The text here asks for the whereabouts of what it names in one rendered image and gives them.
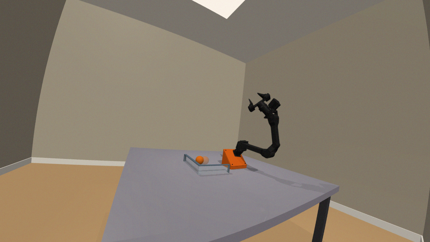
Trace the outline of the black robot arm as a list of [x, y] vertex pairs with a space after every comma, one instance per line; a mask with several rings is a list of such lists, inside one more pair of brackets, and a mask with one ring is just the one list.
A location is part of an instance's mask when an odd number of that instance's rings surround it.
[[[271, 158], [274, 157], [275, 153], [277, 152], [278, 148], [280, 147], [280, 141], [278, 137], [278, 123], [279, 123], [279, 116], [276, 109], [281, 106], [281, 104], [273, 98], [273, 100], [268, 104], [268, 106], [265, 106], [262, 109], [262, 112], [266, 115], [264, 118], [268, 119], [268, 123], [271, 126], [271, 136], [272, 136], [272, 142], [273, 144], [268, 147], [268, 149], [263, 149], [260, 147], [255, 147], [253, 145], [250, 145], [248, 141], [241, 140], [238, 141], [235, 150], [233, 150], [235, 157], [241, 157], [241, 154], [248, 150], [252, 150], [256, 153], [261, 154], [264, 158]], [[274, 113], [274, 114], [273, 114]]]

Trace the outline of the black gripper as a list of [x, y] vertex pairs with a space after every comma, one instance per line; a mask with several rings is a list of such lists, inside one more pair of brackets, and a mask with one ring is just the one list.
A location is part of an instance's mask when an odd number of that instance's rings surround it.
[[269, 100], [270, 100], [270, 95], [269, 95], [269, 93], [267, 93], [267, 94], [261, 94], [261, 93], [258, 93], [258, 92], [257, 92], [257, 94], [262, 98], [262, 100], [261, 100], [261, 101], [259, 101], [258, 103], [256, 103], [255, 105], [253, 105], [253, 103], [252, 103], [252, 102], [251, 102], [251, 100], [249, 99], [250, 105], [248, 106], [248, 108], [249, 108], [249, 111], [250, 111], [250, 112], [253, 112], [257, 106], [258, 106], [258, 108], [262, 111], [262, 109], [263, 109], [265, 106], [267, 106], [267, 104], [266, 104], [266, 103], [264, 103], [264, 101], [269, 101]]

